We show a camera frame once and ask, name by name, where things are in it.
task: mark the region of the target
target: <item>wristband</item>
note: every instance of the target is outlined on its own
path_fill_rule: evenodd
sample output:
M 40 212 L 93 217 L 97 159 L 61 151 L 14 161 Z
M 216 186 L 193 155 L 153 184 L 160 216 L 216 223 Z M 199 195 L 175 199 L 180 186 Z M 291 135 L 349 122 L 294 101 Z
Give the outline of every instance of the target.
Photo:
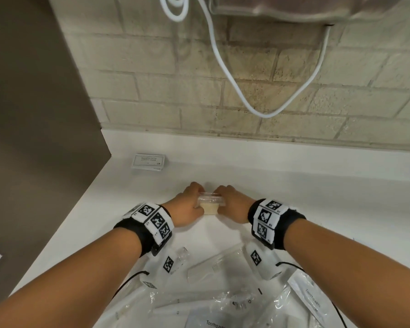
M 252 235 L 271 250 L 285 250 L 284 236 L 290 224 L 306 217 L 276 200 L 260 199 L 249 209 Z
M 169 212 L 151 202 L 138 204 L 114 228 L 122 227 L 137 234 L 141 242 L 141 256 L 152 251 L 156 256 L 172 237 L 174 225 Z

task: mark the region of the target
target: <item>clear plastic lid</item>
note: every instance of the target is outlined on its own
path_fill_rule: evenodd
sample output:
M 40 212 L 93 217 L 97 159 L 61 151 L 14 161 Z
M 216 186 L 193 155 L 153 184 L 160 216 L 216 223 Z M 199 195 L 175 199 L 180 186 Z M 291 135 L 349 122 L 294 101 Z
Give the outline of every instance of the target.
M 199 194 L 197 199 L 198 204 L 219 204 L 221 206 L 225 205 L 225 201 L 221 195 L 218 193 L 207 193 L 202 192 Z

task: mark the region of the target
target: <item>black cable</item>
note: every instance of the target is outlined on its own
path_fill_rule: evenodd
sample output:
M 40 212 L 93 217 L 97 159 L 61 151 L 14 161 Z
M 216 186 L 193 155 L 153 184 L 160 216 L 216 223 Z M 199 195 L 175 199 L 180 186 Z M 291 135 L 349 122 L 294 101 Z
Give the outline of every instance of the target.
M 288 265 L 293 266 L 293 267 L 295 267 L 295 268 L 297 268 L 297 269 L 299 269 L 299 270 L 301 270 L 301 271 L 303 271 L 303 272 L 305 273 L 305 270 L 303 270 L 301 267 L 299 267 L 299 266 L 296 265 L 296 264 L 292 264 L 291 262 L 285 262 L 285 261 L 278 262 L 278 263 L 276 264 L 276 267 L 278 267 L 278 266 L 281 265 L 281 264 L 288 264 Z M 340 314 L 340 311 L 339 311 L 339 309 L 337 308 L 337 306 L 336 306 L 333 302 L 331 302 L 331 303 L 333 304 L 334 308 L 336 309 L 337 314 L 339 315 L 339 318 L 340 318 L 340 320 L 342 321 L 342 324 L 343 324 L 344 328 L 348 328 L 348 326 L 347 326 L 346 323 L 344 322 L 343 317 L 342 317 L 342 315 Z
M 145 270 L 142 270 L 142 271 L 140 271 L 140 272 L 138 272 L 138 273 L 135 273 L 135 274 L 132 275 L 131 277 L 129 277 L 129 278 L 125 281 L 125 283 L 123 283 L 123 284 L 120 286 L 120 288 L 117 289 L 117 291 L 115 292 L 114 296 L 112 296 L 112 299 L 114 299 L 114 297 L 117 295 L 117 293 L 120 292 L 121 288 L 123 288 L 130 280 L 132 280 L 134 277 L 136 277 L 137 275 L 140 275 L 140 274 L 149 275 L 149 272 L 146 272 Z

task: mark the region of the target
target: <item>forearm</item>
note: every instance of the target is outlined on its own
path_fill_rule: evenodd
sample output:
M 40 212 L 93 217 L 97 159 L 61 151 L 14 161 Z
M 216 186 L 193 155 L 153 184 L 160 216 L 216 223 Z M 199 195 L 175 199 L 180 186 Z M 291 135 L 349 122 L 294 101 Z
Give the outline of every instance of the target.
M 361 328 L 410 327 L 410 269 L 306 220 L 284 246 L 327 296 Z
M 141 251 L 135 233 L 110 231 L 0 304 L 0 328 L 92 327 Z

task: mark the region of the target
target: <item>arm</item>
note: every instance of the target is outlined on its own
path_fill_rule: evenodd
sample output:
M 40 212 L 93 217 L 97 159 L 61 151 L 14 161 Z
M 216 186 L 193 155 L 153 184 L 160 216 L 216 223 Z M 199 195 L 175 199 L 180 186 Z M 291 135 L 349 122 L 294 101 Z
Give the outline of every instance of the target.
M 163 204 L 176 226 L 203 215 L 203 187 L 191 183 Z M 116 228 L 21 288 L 0 304 L 0 328 L 92 327 L 142 252 L 138 236 Z
M 219 187 L 226 207 L 219 214 L 247 223 L 252 198 Z M 307 220 L 284 234 L 286 251 L 325 294 L 362 328 L 410 327 L 410 269 L 349 238 Z

